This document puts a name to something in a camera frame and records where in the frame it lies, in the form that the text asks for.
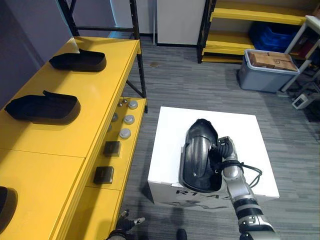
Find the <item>white cardboard box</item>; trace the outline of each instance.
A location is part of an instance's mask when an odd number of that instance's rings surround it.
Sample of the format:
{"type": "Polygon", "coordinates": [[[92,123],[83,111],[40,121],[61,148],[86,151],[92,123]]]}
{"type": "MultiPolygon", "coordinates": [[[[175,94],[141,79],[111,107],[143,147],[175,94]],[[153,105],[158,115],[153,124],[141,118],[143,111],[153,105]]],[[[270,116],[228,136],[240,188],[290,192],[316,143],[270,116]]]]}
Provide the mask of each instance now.
{"type": "MultiPolygon", "coordinates": [[[[256,116],[162,106],[148,175],[155,204],[207,212],[217,212],[232,207],[226,189],[213,193],[200,193],[184,188],[179,183],[181,151],[185,144],[186,133],[197,119],[210,121],[219,138],[231,137],[239,162],[262,170],[258,185],[252,189],[258,202],[279,198],[256,116]]],[[[255,171],[244,168],[247,183],[251,183],[256,175],[255,171]]]]}

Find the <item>white wall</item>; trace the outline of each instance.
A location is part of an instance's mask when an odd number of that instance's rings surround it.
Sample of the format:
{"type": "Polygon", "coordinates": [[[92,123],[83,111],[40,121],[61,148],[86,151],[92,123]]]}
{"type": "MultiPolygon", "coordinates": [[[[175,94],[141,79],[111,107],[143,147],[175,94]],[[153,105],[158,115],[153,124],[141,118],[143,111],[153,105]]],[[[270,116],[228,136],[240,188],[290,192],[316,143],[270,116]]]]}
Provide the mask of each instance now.
{"type": "MultiPolygon", "coordinates": [[[[129,0],[110,0],[114,20],[117,27],[132,28],[132,19],[129,0]]],[[[151,34],[153,28],[153,12],[156,0],[136,0],[139,31],[142,34],[151,34]]]]}
{"type": "Polygon", "coordinates": [[[196,45],[205,0],[158,0],[157,41],[196,45]]]}
{"type": "MultiPolygon", "coordinates": [[[[77,1],[74,20],[115,25],[109,0],[77,1]]],[[[106,37],[108,32],[80,35],[106,37]]],[[[56,0],[0,0],[0,108],[70,37],[56,0]]]]}

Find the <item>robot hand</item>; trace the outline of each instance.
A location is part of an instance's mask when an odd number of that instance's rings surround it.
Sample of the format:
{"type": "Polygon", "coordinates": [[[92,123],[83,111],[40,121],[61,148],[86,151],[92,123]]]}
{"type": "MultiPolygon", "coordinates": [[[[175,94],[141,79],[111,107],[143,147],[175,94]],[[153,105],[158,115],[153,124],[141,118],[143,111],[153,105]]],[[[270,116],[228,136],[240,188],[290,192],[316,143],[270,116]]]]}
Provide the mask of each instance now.
{"type": "Polygon", "coordinates": [[[143,223],[146,219],[144,217],[140,217],[134,220],[129,220],[127,217],[129,216],[129,209],[123,211],[120,214],[120,217],[116,223],[115,230],[113,230],[109,237],[106,240],[113,239],[114,236],[120,236],[123,239],[127,237],[127,231],[132,229],[135,225],[143,223]]]}
{"type": "Polygon", "coordinates": [[[238,161],[231,138],[228,136],[219,138],[212,148],[214,153],[222,158],[219,171],[222,171],[222,178],[227,185],[227,191],[238,218],[240,240],[280,240],[246,182],[243,170],[243,166],[246,165],[238,161]]]}

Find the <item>gray carpet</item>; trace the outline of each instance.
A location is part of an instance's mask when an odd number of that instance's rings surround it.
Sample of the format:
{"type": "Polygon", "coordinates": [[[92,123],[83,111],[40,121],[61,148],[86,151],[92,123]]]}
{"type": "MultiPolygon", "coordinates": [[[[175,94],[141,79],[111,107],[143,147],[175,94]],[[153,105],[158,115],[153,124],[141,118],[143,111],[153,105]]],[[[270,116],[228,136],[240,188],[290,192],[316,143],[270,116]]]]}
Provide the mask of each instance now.
{"type": "MultiPolygon", "coordinates": [[[[153,46],[142,41],[149,113],[144,115],[122,209],[146,222],[132,231],[150,240],[174,240],[178,228],[189,240],[239,239],[236,215],[155,206],[148,173],[160,106],[256,115],[280,198],[261,203],[283,240],[319,239],[319,125],[308,122],[288,98],[242,90],[238,64],[197,64],[196,49],[153,46]]],[[[137,63],[129,79],[139,84],[137,63]]],[[[125,87],[124,96],[136,96],[125,87]]]]}

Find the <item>silver knob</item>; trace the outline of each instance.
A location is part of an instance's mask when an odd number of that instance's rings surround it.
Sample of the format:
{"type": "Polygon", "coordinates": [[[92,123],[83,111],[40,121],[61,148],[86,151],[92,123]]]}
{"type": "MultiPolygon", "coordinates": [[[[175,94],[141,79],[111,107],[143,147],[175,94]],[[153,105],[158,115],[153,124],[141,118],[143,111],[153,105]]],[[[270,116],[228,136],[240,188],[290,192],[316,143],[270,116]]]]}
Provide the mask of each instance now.
{"type": "Polygon", "coordinates": [[[120,138],[122,139],[128,139],[131,136],[131,131],[128,128],[121,129],[119,133],[120,138]]]}
{"type": "Polygon", "coordinates": [[[126,124],[133,124],[135,122],[135,117],[133,115],[126,115],[123,119],[126,124]]]}
{"type": "Polygon", "coordinates": [[[138,107],[138,102],[135,101],[135,100],[132,100],[132,101],[129,102],[128,107],[130,109],[136,109],[138,107]]]}
{"type": "Polygon", "coordinates": [[[112,116],[111,122],[115,122],[118,120],[118,114],[115,112],[112,116]]]}

